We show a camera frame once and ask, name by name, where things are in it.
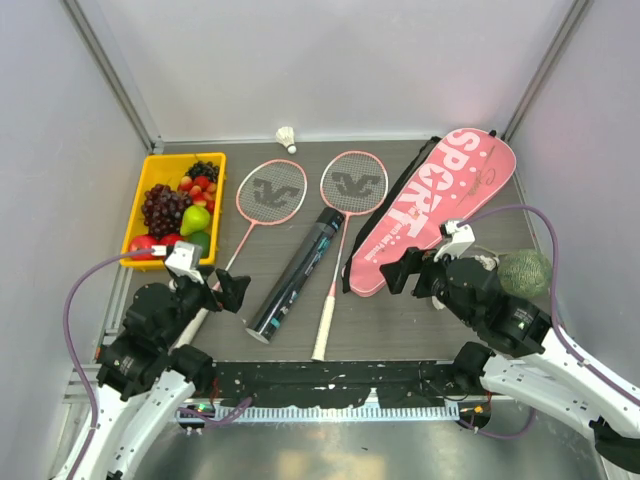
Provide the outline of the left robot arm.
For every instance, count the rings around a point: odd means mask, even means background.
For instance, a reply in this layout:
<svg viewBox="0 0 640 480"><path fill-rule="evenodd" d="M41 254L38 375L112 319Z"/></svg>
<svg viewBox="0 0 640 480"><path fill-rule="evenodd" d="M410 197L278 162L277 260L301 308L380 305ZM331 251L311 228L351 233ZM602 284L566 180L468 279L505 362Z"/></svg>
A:
<svg viewBox="0 0 640 480"><path fill-rule="evenodd" d="M213 267L175 279L174 289L135 292L122 332L99 354L91 412L57 478L133 478L179 407L212 390L213 359L178 338L202 309L238 312L251 279Z"/></svg>

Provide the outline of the black shuttlecock tube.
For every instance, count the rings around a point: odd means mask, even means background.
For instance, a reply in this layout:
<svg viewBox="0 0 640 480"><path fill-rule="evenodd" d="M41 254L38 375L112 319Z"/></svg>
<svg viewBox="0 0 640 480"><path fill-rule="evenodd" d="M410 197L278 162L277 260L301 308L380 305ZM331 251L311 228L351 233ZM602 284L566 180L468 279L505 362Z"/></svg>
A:
<svg viewBox="0 0 640 480"><path fill-rule="evenodd" d="M247 324L245 330L251 337L264 344L270 343L344 220L345 215L334 208L326 207L321 212Z"/></svg>

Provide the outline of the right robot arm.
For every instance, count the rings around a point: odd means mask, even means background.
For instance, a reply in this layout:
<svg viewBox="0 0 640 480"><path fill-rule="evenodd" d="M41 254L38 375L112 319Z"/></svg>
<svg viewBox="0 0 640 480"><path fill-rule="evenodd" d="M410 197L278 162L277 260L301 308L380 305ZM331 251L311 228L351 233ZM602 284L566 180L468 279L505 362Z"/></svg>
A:
<svg viewBox="0 0 640 480"><path fill-rule="evenodd" d="M496 270L480 258L437 258L415 248L380 270L394 294L417 275L413 296L437 299L479 337L455 359L459 391L510 396L572 427L610 463L639 471L638 386L555 328L535 304L507 294Z"/></svg>

